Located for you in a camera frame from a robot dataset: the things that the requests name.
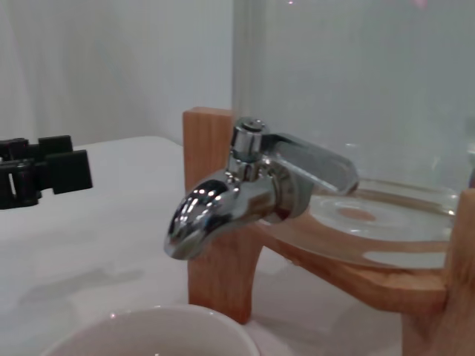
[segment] white bowl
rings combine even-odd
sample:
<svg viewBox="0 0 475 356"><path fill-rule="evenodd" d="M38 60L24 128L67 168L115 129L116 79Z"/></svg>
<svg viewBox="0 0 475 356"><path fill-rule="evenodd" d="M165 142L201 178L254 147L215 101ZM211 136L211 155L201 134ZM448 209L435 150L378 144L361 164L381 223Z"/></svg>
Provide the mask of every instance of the white bowl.
<svg viewBox="0 0 475 356"><path fill-rule="evenodd" d="M199 306L158 306L90 326L43 356L259 356L243 327Z"/></svg>

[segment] spigot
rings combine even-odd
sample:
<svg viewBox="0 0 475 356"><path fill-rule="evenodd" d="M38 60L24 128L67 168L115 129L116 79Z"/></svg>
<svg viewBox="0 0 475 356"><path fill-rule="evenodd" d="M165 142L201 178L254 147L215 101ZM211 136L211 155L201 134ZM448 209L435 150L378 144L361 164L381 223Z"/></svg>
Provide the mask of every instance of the spigot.
<svg viewBox="0 0 475 356"><path fill-rule="evenodd" d="M315 186L345 195L358 181L348 159L290 135L269 133L258 119L239 119L226 169L206 178L180 203L165 251L189 260L223 231L302 215Z"/></svg>

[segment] white tablecloth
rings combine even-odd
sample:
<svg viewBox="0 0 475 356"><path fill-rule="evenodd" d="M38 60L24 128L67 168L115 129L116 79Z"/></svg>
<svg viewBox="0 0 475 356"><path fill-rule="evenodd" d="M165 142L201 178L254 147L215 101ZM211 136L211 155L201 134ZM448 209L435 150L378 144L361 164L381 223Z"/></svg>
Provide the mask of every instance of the white tablecloth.
<svg viewBox="0 0 475 356"><path fill-rule="evenodd" d="M163 252L183 197L182 148L140 137L85 146L94 188L0 211L0 355L39 355L112 312L186 303L186 263ZM398 356L398 316L265 250L246 326L272 356Z"/></svg>

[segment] glass jar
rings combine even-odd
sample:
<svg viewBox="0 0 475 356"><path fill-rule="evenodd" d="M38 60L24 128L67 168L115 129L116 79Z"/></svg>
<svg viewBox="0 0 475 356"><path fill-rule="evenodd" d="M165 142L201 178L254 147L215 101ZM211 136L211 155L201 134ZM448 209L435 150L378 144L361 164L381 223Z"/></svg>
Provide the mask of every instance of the glass jar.
<svg viewBox="0 0 475 356"><path fill-rule="evenodd" d="M263 228L351 263L443 266L475 164L474 13L473 0L235 0L236 118L346 156L361 177Z"/></svg>

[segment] wooden frame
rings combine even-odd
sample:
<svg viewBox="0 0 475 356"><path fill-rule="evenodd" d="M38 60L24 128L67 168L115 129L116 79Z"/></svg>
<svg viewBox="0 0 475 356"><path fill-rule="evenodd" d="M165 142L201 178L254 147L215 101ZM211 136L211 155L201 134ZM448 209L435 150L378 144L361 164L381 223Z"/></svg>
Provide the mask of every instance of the wooden frame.
<svg viewBox="0 0 475 356"><path fill-rule="evenodd" d="M230 111L195 108L183 116L186 188L223 168ZM217 238L189 262L189 302L246 323L263 246L360 301L402 314L404 356L475 355L475 190L462 193L444 269L362 267L296 248L256 225ZM298 226L293 226L299 234Z"/></svg>

